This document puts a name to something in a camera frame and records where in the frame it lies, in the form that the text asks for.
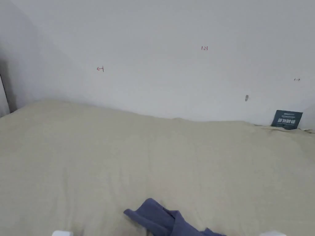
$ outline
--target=mattress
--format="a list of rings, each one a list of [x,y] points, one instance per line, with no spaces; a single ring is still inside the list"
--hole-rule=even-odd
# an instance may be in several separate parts
[[[313,236],[315,134],[44,101],[0,118],[0,235],[146,235],[154,198],[199,230]]]

